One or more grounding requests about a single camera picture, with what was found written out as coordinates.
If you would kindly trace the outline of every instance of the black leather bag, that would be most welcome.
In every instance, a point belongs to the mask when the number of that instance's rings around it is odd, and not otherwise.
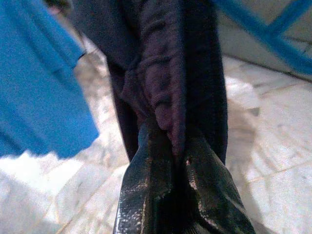
[[[232,177],[194,126],[177,164],[153,121],[121,187],[114,234],[254,234]]]

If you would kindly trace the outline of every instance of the white marble floor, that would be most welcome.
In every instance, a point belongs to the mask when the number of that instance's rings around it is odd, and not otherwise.
[[[68,160],[0,159],[0,234],[112,232],[128,161],[105,58],[89,51],[75,72],[100,136]],[[312,84],[228,57],[224,66],[227,167],[250,217],[259,233],[312,233]]]

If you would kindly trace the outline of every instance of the blue cloth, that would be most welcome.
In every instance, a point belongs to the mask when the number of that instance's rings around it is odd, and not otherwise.
[[[98,136],[73,68],[83,52],[41,0],[0,1],[0,156],[54,151]]]

